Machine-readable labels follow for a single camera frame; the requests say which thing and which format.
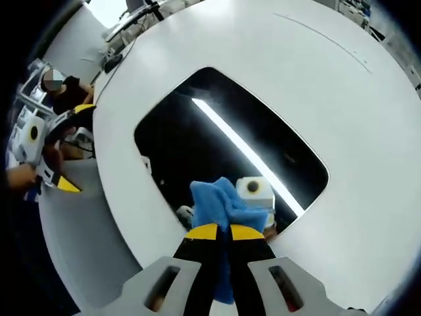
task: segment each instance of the white device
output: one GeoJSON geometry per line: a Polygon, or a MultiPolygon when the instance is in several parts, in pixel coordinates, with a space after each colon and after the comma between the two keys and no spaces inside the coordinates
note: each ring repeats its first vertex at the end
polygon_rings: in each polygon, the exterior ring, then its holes
{"type": "Polygon", "coordinates": [[[245,176],[237,180],[238,195],[251,207],[265,207],[275,213],[275,195],[263,176],[245,176]]]}
{"type": "Polygon", "coordinates": [[[42,148],[47,135],[47,123],[31,114],[19,133],[18,141],[12,149],[17,161],[36,166],[41,161],[42,148]]]}

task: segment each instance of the white table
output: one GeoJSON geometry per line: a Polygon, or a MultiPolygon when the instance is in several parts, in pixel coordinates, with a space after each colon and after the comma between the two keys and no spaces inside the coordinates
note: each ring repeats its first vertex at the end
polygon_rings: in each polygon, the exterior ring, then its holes
{"type": "Polygon", "coordinates": [[[271,106],[329,170],[322,195],[272,242],[275,254],[321,280],[335,303],[371,312],[421,246],[421,101],[379,43],[314,1],[207,0],[137,39],[93,122],[105,195],[136,259],[145,267],[172,255],[184,230],[134,130],[204,66],[271,106]]]}

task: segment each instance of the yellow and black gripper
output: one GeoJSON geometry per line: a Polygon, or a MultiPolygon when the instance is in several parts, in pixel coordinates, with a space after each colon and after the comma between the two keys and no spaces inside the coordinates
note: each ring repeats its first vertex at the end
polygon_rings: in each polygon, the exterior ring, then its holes
{"type": "MultiPolygon", "coordinates": [[[[59,115],[52,123],[49,133],[45,137],[44,145],[54,145],[62,138],[62,135],[72,127],[79,127],[82,123],[92,124],[92,115],[96,106],[93,104],[82,104],[59,115]]],[[[48,183],[66,192],[79,193],[82,191],[77,184],[68,179],[62,172],[53,166],[47,157],[43,156],[40,163],[41,177],[48,183]]]]}
{"type": "Polygon", "coordinates": [[[320,281],[288,258],[275,258],[260,232],[235,224],[225,234],[216,224],[190,230],[173,257],[133,276],[111,304],[81,315],[208,316],[226,254],[239,316],[366,315],[331,302],[320,281]]]}

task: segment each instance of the blue cloth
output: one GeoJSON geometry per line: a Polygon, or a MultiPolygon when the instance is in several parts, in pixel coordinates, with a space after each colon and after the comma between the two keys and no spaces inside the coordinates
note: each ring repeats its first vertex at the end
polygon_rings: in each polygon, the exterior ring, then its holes
{"type": "MultiPolygon", "coordinates": [[[[241,224],[259,232],[263,231],[268,210],[248,207],[227,178],[219,178],[214,183],[193,181],[190,190],[195,202],[193,228],[216,223],[223,231],[225,240],[228,239],[230,224],[241,224]]],[[[234,296],[226,251],[220,260],[220,275],[214,298],[222,303],[233,304],[234,296]]]]}

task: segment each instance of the small white object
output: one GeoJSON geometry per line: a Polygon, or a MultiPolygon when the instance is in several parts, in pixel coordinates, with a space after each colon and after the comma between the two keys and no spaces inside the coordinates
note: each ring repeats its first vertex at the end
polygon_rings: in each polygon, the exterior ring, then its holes
{"type": "Polygon", "coordinates": [[[37,165],[41,159],[47,125],[45,121],[31,113],[13,146],[13,155],[17,161],[37,165]]]}
{"type": "Polygon", "coordinates": [[[72,135],[72,142],[93,142],[93,134],[84,127],[79,127],[76,133],[72,135]]]}
{"type": "Polygon", "coordinates": [[[194,211],[191,207],[185,205],[180,206],[175,213],[179,221],[182,222],[184,220],[186,225],[191,228],[194,215],[194,211]]]}
{"type": "Polygon", "coordinates": [[[238,195],[252,207],[265,207],[275,213],[275,195],[269,181],[263,176],[246,176],[235,184],[238,195]]]}
{"type": "Polygon", "coordinates": [[[149,171],[149,174],[152,174],[151,160],[146,156],[142,156],[142,160],[145,163],[146,169],[149,171]]]}

